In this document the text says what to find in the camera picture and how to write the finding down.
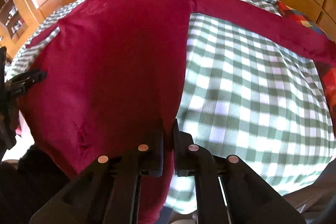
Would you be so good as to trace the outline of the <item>crimson red long-sleeve garment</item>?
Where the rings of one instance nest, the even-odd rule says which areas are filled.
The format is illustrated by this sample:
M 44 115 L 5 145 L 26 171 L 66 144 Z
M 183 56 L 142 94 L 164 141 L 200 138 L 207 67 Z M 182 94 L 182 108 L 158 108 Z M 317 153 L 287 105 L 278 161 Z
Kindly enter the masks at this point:
M 78 0 L 15 56 L 41 193 L 31 223 L 304 223 L 335 159 L 324 33 L 240 0 Z

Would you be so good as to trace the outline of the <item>green white checkered bedsheet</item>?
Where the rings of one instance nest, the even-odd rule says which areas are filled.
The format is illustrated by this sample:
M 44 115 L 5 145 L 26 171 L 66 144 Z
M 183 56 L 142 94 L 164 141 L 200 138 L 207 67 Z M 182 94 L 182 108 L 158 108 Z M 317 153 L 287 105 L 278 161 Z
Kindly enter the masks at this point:
M 335 43 L 241 0 L 77 0 L 21 47 L 6 79 L 47 72 L 20 99 L 35 144 L 69 177 L 174 121 L 214 155 L 238 155 L 275 191 L 335 159 L 316 59 Z

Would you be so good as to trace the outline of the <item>wooden shelf with items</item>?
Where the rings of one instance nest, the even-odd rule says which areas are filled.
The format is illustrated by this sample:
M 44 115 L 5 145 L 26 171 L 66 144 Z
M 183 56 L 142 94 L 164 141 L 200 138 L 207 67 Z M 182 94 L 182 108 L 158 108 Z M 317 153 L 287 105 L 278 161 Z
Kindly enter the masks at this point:
M 23 20 L 13 0 L 1 0 L 1 36 L 8 35 L 16 43 L 28 26 Z

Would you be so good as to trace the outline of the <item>multicolour checkered pillow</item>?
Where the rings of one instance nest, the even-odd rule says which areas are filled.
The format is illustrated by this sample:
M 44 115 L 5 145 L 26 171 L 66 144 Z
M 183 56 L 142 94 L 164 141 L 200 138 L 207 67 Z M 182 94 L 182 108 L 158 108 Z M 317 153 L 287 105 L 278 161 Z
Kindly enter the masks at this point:
M 287 6 L 281 1 L 277 1 L 277 8 L 282 17 L 291 19 L 296 23 L 311 30 L 314 30 L 315 32 L 318 32 L 319 34 L 322 34 L 325 37 L 329 38 L 329 36 L 322 28 L 312 22 L 303 13 Z M 329 104 L 335 105 L 335 67 L 331 67 L 330 65 L 326 65 L 324 63 L 316 63 L 315 66 L 320 76 L 327 101 L 329 102 Z

